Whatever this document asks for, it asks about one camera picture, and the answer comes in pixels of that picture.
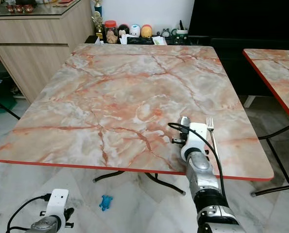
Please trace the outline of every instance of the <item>white plastic casing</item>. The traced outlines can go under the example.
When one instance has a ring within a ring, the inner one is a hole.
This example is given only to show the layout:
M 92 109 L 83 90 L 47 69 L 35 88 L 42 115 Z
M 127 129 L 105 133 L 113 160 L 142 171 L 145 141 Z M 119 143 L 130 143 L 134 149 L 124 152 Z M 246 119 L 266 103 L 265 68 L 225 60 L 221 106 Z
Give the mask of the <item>white plastic casing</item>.
M 191 130 L 195 130 L 198 134 L 200 134 L 200 136 L 206 139 L 207 137 L 207 125 L 206 124 L 191 122 L 189 127 Z M 204 145 L 205 145 L 205 142 L 203 140 L 201 140 L 197 135 L 193 134 L 192 132 L 189 132 L 187 136 L 187 142 L 181 149 L 182 159 L 186 161 L 185 151 L 189 148 L 198 148 L 201 150 L 202 153 L 204 153 Z
M 64 216 L 65 206 L 68 199 L 67 189 L 54 189 L 51 193 L 51 198 L 48 201 L 45 216 L 56 215 L 61 219 L 61 227 L 58 232 L 66 226 L 66 219 Z

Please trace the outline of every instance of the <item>black cable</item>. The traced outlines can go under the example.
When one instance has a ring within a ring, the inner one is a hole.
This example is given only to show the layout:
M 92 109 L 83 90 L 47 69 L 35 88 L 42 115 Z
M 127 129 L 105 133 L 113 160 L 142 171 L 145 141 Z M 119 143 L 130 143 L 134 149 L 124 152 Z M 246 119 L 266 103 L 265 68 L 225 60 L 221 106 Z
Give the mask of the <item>black cable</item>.
M 97 178 L 94 178 L 92 181 L 93 183 L 99 181 L 99 180 L 102 180 L 102 179 L 105 179 L 105 178 L 109 178 L 109 177 L 112 177 L 112 176 L 118 176 L 122 173 L 124 173 L 125 171 L 116 171 L 116 172 L 112 172 L 112 173 L 109 173 L 109 174 L 105 174 L 105 175 L 102 175 L 102 176 L 98 176 Z
M 221 167 L 221 163 L 220 163 L 220 161 L 219 161 L 219 158 L 218 158 L 218 155 L 217 155 L 216 151 L 212 148 L 212 146 L 209 144 L 209 142 L 208 142 L 206 139 L 204 139 L 201 135 L 199 135 L 199 133 L 197 133 L 195 130 L 192 130 L 190 127 L 181 125 L 181 124 L 179 124 L 179 123 L 168 123 L 168 126 L 169 126 L 169 127 L 173 128 L 173 129 L 175 129 L 175 130 L 181 131 L 179 127 L 175 127 L 174 125 L 175 125 L 175 126 L 179 126 L 179 127 L 183 128 L 183 129 L 186 129 L 186 130 L 192 132 L 193 134 L 195 134 L 196 136 L 198 136 L 201 140 L 203 140 L 203 141 L 207 144 L 207 146 L 209 146 L 209 148 L 211 149 L 211 151 L 212 151 L 212 153 L 214 154 L 214 157 L 216 158 L 216 161 L 217 161 L 217 165 L 218 165 L 218 169 L 219 169 L 219 174 L 220 174 L 221 191 L 222 191 L 222 195 L 224 196 L 225 201 L 226 201 L 226 203 L 227 203 L 226 194 L 225 194 L 225 190 L 224 190 L 224 181 L 223 181 L 222 167 Z
M 37 200 L 37 199 L 44 199 L 44 201 L 49 201 L 51 197 L 51 194 L 50 193 L 47 193 L 46 195 L 43 195 L 43 196 L 39 196 L 39 197 L 36 197 L 36 198 L 32 198 L 30 200 L 28 200 L 26 203 L 24 203 L 22 206 L 20 206 L 19 209 L 17 209 L 17 211 L 11 216 L 11 218 L 9 219 L 8 223 L 7 223 L 7 230 L 6 230 L 6 233 L 10 233 L 10 231 L 12 229 L 18 229 L 18 230 L 23 230 L 23 229 L 26 229 L 26 228 L 23 228 L 23 227 L 10 227 L 10 224 L 12 222 L 12 220 L 14 219 L 14 217 L 18 214 L 18 212 L 20 210 L 22 210 L 23 207 L 25 207 L 27 204 L 29 204 L 30 202 L 34 201 L 34 200 Z
M 9 229 L 9 231 L 14 230 L 14 229 L 16 229 L 16 230 L 21 230 L 21 231 L 27 231 L 27 230 L 29 230 L 29 228 L 24 228 L 24 227 L 11 227 L 11 228 Z

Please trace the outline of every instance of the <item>table leg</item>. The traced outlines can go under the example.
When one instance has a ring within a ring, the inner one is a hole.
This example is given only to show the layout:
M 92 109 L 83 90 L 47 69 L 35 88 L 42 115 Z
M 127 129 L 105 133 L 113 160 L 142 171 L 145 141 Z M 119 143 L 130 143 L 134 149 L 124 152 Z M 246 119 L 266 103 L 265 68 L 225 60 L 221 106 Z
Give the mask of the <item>table leg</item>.
M 170 184 L 170 183 L 167 183 L 167 182 L 164 182 L 164 181 L 159 180 L 159 179 L 157 178 L 157 177 L 158 177 L 158 174 L 157 174 L 157 173 L 155 173 L 155 177 L 152 176 L 150 173 L 147 173 L 147 172 L 145 172 L 145 174 L 146 174 L 152 181 L 154 181 L 154 182 L 156 182 L 156 183 L 158 183 L 158 184 L 161 184 L 161 185 L 164 185 L 164 186 L 166 186 L 166 187 L 172 188 L 172 189 L 174 189 L 175 191 L 181 193 L 183 196 L 186 194 L 185 191 L 183 191 L 183 190 L 181 190 L 180 188 L 174 186 L 173 184 Z
M 6 108 L 3 104 L 0 103 L 0 108 L 4 109 L 5 111 L 7 111 L 10 115 L 12 115 L 13 117 L 17 118 L 18 120 L 20 120 L 20 117 L 18 117 L 15 113 L 13 113 L 12 111 L 10 111 L 8 108 Z
M 249 108 L 256 96 L 248 96 L 243 106 Z
M 112 172 L 112 173 L 109 173 L 109 174 L 106 174 L 106 175 L 102 175 L 102 176 L 99 176 L 97 178 L 94 178 L 92 181 L 93 183 L 99 181 L 99 180 L 102 180 L 102 179 L 105 179 L 105 178 L 108 178 L 108 177 L 112 177 L 112 176 L 118 176 L 122 173 L 124 173 L 125 171 L 116 171 L 116 172 Z
M 266 190 L 253 192 L 253 193 L 251 193 L 251 196 L 256 197 L 256 196 L 260 196 L 260 195 L 267 194 L 267 193 L 278 192 L 278 191 L 289 189 L 289 176 L 287 174 L 287 171 L 285 170 L 282 162 L 280 161 L 280 159 L 278 157 L 278 154 L 276 153 L 274 147 L 272 146 L 272 143 L 270 142 L 270 138 L 271 137 L 277 136 L 277 135 L 279 135 L 279 134 L 281 134 L 281 133 L 283 133 L 284 131 L 287 131 L 287 130 L 289 130 L 289 125 L 287 127 L 284 127 L 281 130 L 278 130 L 277 132 L 272 133 L 272 134 L 269 134 L 269 135 L 266 135 L 266 136 L 262 136 L 262 137 L 258 137 L 258 139 L 259 140 L 266 139 L 266 142 L 270 146 L 270 149 L 271 149 L 273 155 L 275 156 L 275 159 L 276 159 L 276 161 L 277 161 L 282 173 L 284 174 L 284 176 L 286 178 L 286 181 L 288 182 L 288 185 L 282 186 L 282 187 L 269 188 L 269 189 L 266 189 Z
M 125 172 L 125 171 L 112 172 L 112 173 L 109 173 L 109 174 L 102 175 L 102 176 L 99 176 L 99 177 L 97 177 L 97 178 L 94 178 L 92 181 L 95 183 L 95 182 L 97 182 L 97 181 L 99 181 L 99 180 L 102 180 L 102 179 L 105 179 L 105 178 L 109 178 L 109 177 L 112 177 L 112 176 L 118 176 L 118 175 L 120 175 L 120 174 L 122 174 L 122 173 L 124 173 L 124 172 Z M 169 188 L 172 188 L 172 189 L 174 189 L 175 191 L 181 193 L 182 195 L 185 195 L 185 194 L 186 194 L 185 191 L 183 191 L 183 190 L 181 190 L 180 188 L 174 186 L 173 184 L 170 184 L 170 183 L 167 183 L 167 182 L 164 182 L 164 181 L 159 180 L 157 173 L 155 173 L 155 177 L 152 176 L 150 173 L 147 173 L 147 172 L 145 172 L 145 174 L 146 174 L 152 181 L 154 181 L 154 182 L 156 182 L 156 183 L 158 183 L 158 184 L 161 184 L 161 185 L 167 186 L 167 187 L 169 187 Z

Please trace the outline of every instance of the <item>small blue figurine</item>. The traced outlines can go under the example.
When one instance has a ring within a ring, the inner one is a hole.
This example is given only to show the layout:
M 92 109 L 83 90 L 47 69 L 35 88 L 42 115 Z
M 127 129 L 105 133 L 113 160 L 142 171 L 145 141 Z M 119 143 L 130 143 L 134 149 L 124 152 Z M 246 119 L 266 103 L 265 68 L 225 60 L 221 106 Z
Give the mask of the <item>small blue figurine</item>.
M 113 200 L 113 197 L 108 195 L 102 195 L 102 202 L 99 205 L 102 208 L 102 211 L 110 208 L 111 200 Z

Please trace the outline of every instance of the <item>white wall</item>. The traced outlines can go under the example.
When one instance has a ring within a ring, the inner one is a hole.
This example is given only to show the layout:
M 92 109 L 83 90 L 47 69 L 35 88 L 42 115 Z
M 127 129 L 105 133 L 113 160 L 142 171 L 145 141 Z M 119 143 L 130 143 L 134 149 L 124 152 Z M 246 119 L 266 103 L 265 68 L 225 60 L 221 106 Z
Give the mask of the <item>white wall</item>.
M 102 17 L 103 21 L 115 20 L 118 26 L 150 24 L 156 33 L 178 27 L 179 20 L 188 28 L 193 5 L 194 0 L 103 0 Z

